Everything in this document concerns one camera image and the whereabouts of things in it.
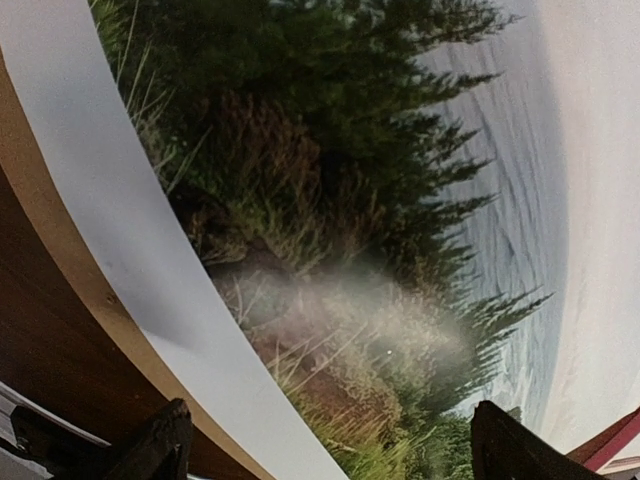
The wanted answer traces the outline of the landscape photo print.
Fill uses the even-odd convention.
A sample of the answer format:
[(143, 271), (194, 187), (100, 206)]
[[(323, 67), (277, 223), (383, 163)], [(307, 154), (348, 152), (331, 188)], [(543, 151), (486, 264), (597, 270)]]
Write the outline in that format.
[(557, 174), (502, 189), (448, 107), (498, 86), (492, 1), (5, 1), (8, 74), (137, 327), (263, 479), (476, 479), (471, 421), (528, 424), (558, 340)]

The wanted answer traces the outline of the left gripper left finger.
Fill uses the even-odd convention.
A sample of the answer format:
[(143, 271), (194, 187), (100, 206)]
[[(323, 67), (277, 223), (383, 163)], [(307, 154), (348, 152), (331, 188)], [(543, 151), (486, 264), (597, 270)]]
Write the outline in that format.
[(111, 446), (100, 479), (186, 479), (193, 438), (191, 413), (176, 398)]

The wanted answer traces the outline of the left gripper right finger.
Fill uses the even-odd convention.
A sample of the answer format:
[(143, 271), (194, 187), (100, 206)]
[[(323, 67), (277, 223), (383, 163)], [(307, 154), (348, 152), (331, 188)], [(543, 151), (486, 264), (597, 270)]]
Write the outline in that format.
[(582, 480), (601, 476), (568, 459), (491, 401), (480, 402), (471, 421), (476, 479)]

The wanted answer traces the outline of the pink wooden picture frame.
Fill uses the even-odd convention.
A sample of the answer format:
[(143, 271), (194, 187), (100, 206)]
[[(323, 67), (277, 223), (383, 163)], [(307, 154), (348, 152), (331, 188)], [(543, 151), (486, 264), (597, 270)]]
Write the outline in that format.
[(636, 409), (569, 451), (566, 457), (593, 472), (598, 472), (638, 435), (639, 409)]

